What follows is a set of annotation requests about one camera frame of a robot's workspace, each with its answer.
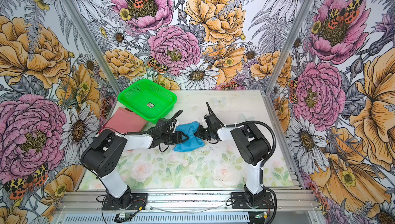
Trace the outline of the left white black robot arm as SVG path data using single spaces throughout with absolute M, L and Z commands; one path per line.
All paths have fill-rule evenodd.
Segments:
M 105 186 L 107 202 L 117 208 L 126 209 L 132 203 L 130 187 L 120 176 L 117 165 L 124 151 L 153 149 L 165 145 L 186 142 L 189 137 L 177 131 L 177 121 L 161 120 L 155 127 L 143 132 L 120 133 L 104 129 L 92 144 L 82 153 L 80 161 L 86 169 L 96 175 Z

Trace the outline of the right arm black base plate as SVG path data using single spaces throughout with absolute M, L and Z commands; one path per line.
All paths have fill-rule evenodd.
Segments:
M 273 209 L 274 197 L 268 191 L 258 194 L 249 192 L 231 192 L 231 207 L 233 209 Z

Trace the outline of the blue t shirt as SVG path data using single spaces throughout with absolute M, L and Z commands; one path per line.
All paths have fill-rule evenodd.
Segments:
M 195 136 L 199 125 L 199 122 L 196 121 L 189 124 L 179 125 L 175 131 L 181 131 L 183 133 L 183 140 L 185 139 L 185 136 L 187 136 L 188 139 L 180 144 L 177 144 L 173 150 L 176 152 L 192 152 L 196 149 L 204 147 L 205 143 L 203 140 Z

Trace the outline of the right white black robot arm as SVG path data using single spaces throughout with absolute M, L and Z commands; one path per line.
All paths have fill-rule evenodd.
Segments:
M 250 207 L 257 207 L 268 192 L 263 183 L 263 167 L 276 149 L 274 131 L 261 121 L 225 125 L 215 115 L 206 115 L 204 119 L 206 125 L 199 125 L 194 135 L 206 141 L 231 140 L 235 143 L 240 156 L 249 165 L 242 198 Z

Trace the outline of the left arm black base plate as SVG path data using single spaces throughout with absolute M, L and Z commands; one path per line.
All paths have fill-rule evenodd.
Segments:
M 108 194 L 103 204 L 104 211 L 137 211 L 144 210 L 147 203 L 147 193 L 125 193 L 120 198 Z

